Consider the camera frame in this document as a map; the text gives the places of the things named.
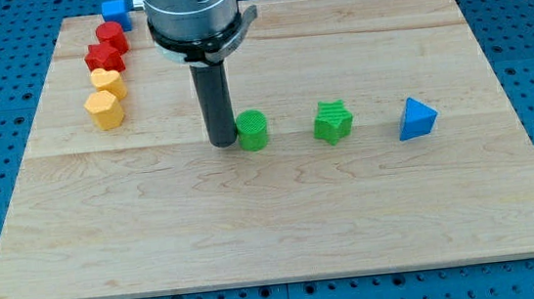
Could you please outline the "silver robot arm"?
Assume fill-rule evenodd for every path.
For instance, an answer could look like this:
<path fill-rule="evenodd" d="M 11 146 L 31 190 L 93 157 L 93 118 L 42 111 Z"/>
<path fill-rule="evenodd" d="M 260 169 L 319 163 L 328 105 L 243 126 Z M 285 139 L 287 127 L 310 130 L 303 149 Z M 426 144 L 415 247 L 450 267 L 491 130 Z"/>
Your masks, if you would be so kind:
<path fill-rule="evenodd" d="M 258 16 L 237 0 L 143 0 L 148 29 L 161 55 L 179 64 L 222 63 L 244 41 Z"/>

